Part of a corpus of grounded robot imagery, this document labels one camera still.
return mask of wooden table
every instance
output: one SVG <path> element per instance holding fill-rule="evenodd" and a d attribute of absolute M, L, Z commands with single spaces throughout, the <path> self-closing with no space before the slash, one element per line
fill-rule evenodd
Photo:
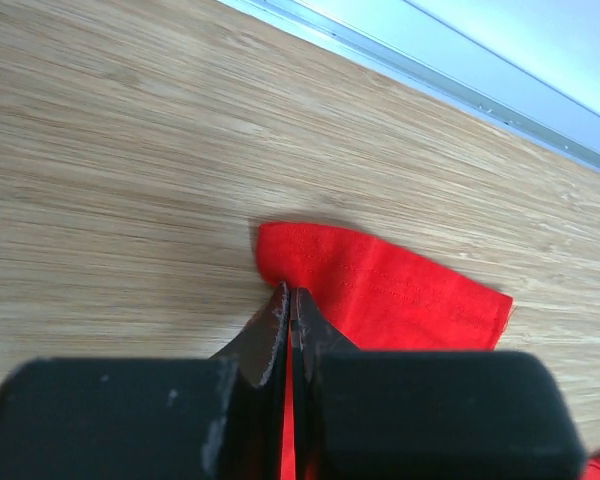
<path fill-rule="evenodd" d="M 205 356 L 255 227 L 353 225 L 515 298 L 600 448 L 600 175 L 212 0 L 0 1 L 0 381 Z"/>

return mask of wooden surface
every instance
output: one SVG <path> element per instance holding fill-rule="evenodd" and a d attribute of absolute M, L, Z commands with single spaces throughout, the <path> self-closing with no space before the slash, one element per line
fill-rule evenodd
<path fill-rule="evenodd" d="M 0 1 L 0 381 L 208 355 L 267 219 L 354 225 L 515 298 L 600 448 L 600 175 L 212 0 Z"/>

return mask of white wall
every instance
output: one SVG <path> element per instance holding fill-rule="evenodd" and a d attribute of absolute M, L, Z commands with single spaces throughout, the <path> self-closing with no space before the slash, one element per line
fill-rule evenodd
<path fill-rule="evenodd" d="M 409 0 L 600 115 L 600 0 Z"/>

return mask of wood grain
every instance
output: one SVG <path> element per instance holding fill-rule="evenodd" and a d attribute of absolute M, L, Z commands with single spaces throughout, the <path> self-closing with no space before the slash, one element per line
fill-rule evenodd
<path fill-rule="evenodd" d="M 600 175 L 212 0 L 0 1 L 0 380 L 205 356 L 267 219 L 354 225 L 515 298 L 600 447 Z"/>

